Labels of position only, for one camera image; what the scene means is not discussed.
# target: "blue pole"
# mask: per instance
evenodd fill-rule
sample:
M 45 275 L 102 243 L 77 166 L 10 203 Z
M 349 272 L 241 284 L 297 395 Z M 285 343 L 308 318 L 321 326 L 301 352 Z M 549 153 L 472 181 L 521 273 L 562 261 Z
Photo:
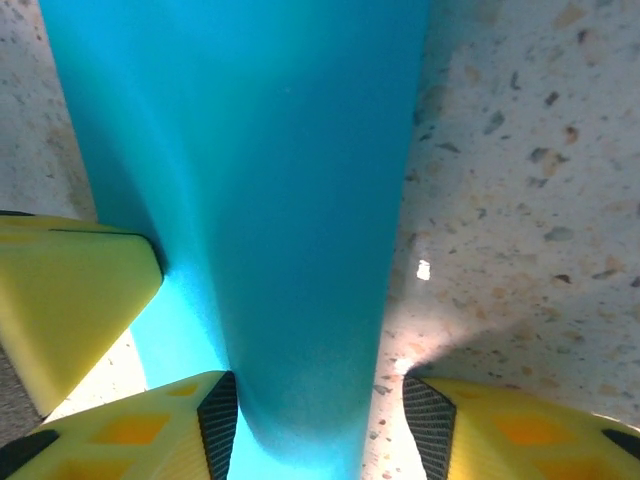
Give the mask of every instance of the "blue pole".
M 427 0 L 41 0 L 150 386 L 232 368 L 230 478 L 358 478 Z

